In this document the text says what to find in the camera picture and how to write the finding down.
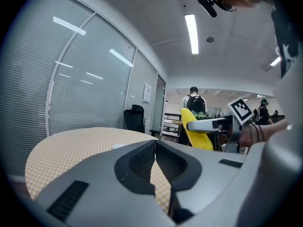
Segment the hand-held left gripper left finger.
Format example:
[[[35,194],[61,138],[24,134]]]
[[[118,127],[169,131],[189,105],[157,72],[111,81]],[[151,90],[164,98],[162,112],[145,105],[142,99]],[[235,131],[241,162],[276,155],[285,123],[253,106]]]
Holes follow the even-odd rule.
[[[150,182],[155,141],[90,156],[48,184],[36,203],[67,227],[174,227]]]

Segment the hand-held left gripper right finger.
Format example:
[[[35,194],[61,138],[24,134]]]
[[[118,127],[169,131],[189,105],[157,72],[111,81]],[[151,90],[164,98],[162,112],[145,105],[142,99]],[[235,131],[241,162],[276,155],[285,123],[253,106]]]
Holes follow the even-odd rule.
[[[197,215],[227,187],[246,156],[155,141],[156,161],[170,190],[168,216],[181,224]]]

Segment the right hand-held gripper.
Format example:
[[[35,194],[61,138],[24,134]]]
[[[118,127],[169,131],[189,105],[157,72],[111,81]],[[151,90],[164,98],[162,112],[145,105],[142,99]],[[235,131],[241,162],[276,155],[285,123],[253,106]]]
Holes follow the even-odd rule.
[[[227,104],[231,113],[224,114],[216,118],[214,123],[212,119],[191,121],[187,123],[187,130],[199,133],[213,132],[218,142],[218,149],[222,152],[239,153],[242,128],[245,123],[253,116],[253,112],[246,104],[245,99],[238,97]]]

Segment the yellow corn cob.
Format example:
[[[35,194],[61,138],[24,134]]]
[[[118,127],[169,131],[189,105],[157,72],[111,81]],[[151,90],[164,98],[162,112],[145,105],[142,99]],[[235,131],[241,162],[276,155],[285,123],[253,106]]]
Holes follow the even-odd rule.
[[[213,151],[213,144],[205,133],[193,132],[187,129],[187,123],[196,122],[197,119],[187,108],[181,108],[182,124],[192,147]]]

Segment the person's right forearm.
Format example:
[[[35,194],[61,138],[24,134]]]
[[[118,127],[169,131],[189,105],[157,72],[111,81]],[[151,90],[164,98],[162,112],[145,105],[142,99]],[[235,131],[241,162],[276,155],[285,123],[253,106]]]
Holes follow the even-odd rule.
[[[267,141],[275,133],[288,127],[286,119],[270,125],[246,125],[238,140],[241,147],[250,148],[255,143]]]

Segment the black backpack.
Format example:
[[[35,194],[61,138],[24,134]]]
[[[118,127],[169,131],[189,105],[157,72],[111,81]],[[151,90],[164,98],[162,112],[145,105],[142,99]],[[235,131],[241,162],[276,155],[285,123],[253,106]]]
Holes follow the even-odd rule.
[[[186,108],[196,113],[205,113],[206,112],[205,100],[199,95],[194,95],[194,96],[189,95],[189,100],[187,102]]]

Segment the black metal railing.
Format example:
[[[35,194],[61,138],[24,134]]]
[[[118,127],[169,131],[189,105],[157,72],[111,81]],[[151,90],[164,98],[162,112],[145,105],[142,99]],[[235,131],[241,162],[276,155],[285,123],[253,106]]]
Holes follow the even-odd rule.
[[[162,134],[178,138],[181,125],[173,124],[172,120],[181,121],[181,115],[174,113],[165,113]]]

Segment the round table with checkered cloth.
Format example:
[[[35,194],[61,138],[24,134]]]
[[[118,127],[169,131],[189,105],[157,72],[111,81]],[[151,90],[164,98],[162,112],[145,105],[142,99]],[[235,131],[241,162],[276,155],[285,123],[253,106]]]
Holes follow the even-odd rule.
[[[92,155],[153,138],[136,131],[107,127],[75,129],[49,136],[28,156],[25,168],[28,193],[34,200],[55,178]]]

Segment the white paper notice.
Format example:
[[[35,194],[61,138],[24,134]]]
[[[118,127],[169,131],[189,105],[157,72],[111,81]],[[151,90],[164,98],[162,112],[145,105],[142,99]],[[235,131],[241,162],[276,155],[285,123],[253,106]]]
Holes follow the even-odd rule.
[[[144,84],[144,91],[143,91],[143,102],[149,104],[151,102],[151,96],[152,96],[152,86],[145,83]]]

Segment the black office chair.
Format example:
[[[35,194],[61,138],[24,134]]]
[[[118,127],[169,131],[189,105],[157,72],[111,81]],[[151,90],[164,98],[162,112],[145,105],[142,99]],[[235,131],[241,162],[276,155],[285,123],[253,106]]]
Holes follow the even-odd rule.
[[[131,109],[125,109],[124,121],[127,130],[150,134],[161,139],[161,131],[152,129],[152,114],[147,115],[140,105],[132,105]]]

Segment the long ceiling light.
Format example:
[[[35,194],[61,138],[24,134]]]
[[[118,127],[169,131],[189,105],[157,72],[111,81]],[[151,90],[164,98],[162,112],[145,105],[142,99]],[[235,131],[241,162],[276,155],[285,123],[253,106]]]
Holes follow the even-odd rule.
[[[199,46],[198,46],[198,34],[197,34],[195,15],[194,14],[185,15],[185,21],[186,21],[189,39],[190,39],[191,52],[192,54],[198,54]]]

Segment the person's black star-print shirt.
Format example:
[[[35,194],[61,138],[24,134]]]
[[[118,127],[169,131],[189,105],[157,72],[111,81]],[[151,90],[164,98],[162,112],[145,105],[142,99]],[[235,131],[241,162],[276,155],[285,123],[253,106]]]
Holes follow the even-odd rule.
[[[276,53],[281,58],[281,77],[284,77],[299,55],[301,37],[297,26],[283,7],[275,5],[271,17],[275,29]]]

